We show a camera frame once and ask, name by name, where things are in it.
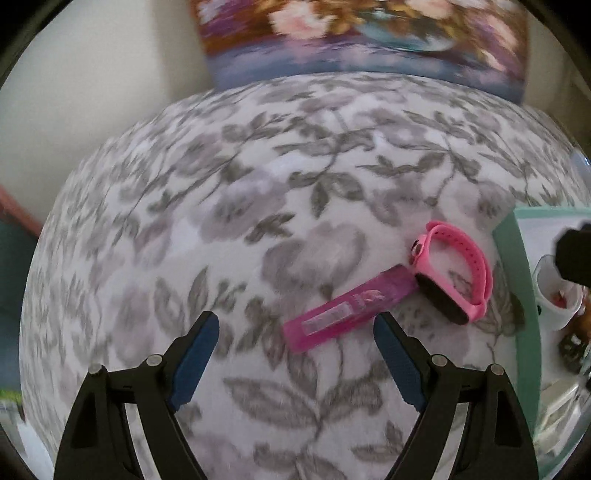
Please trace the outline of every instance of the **pink fitness band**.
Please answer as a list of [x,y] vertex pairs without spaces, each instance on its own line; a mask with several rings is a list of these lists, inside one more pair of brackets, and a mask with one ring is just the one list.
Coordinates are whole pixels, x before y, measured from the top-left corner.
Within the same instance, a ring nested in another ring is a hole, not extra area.
[[[432,267],[429,259],[429,246],[433,239],[445,242],[455,248],[468,263],[472,272],[471,301],[467,301],[462,297],[453,285]],[[437,308],[444,314],[448,314],[450,310],[457,311],[457,308],[453,305],[450,307],[449,301],[451,301],[465,314],[465,317],[450,314],[448,317],[451,321],[471,323],[484,317],[486,304],[492,293],[491,268],[482,250],[462,230],[449,223],[429,222],[427,224],[427,233],[419,236],[412,247],[410,261],[415,278],[421,286],[421,291],[427,295]]]

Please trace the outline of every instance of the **metal screw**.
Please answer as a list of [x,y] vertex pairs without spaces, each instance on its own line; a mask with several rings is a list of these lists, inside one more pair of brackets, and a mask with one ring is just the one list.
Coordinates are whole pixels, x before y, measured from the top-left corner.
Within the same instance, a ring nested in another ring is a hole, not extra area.
[[102,368],[103,366],[101,364],[91,364],[90,367],[88,367],[88,373],[90,375],[98,375]]
[[146,359],[146,363],[149,367],[157,367],[162,363],[162,355],[150,355]]
[[433,365],[437,365],[438,367],[445,367],[447,365],[447,358],[443,355],[433,355],[431,357],[431,362]]
[[491,365],[491,372],[495,375],[499,375],[499,377],[505,373],[505,369],[501,367],[499,364],[492,364]]

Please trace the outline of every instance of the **floral bedspread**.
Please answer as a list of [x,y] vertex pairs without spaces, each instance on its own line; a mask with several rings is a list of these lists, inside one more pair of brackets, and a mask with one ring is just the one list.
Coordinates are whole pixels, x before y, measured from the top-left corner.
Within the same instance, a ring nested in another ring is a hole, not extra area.
[[[208,478],[383,479],[417,413],[371,326],[295,355],[281,322],[406,262],[444,219],[495,266],[486,318],[453,325],[419,294],[395,316],[429,351],[500,362],[515,381],[517,325],[490,232],[516,201],[589,204],[570,148],[538,112],[397,74],[288,77],[173,104],[83,160],[56,200],[22,314],[26,414],[55,457],[89,364],[136,366],[208,309],[220,339],[177,414]],[[442,268],[470,290],[457,262]]]

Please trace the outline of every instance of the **white wall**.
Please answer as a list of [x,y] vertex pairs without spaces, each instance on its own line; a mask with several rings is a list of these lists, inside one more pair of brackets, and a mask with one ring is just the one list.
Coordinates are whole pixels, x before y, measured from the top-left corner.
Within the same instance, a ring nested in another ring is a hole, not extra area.
[[81,158],[210,87],[186,0],[74,0],[0,89],[0,183],[43,221]]

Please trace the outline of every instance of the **white cup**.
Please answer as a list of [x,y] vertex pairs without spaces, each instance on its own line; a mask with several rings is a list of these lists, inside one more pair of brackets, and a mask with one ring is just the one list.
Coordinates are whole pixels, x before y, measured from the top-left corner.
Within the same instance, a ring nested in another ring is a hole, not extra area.
[[[539,322],[553,332],[564,327],[583,304],[583,287],[563,279],[554,263],[554,255],[544,255],[535,267],[532,276],[535,299],[540,306]],[[562,292],[566,308],[551,301],[552,295]]]

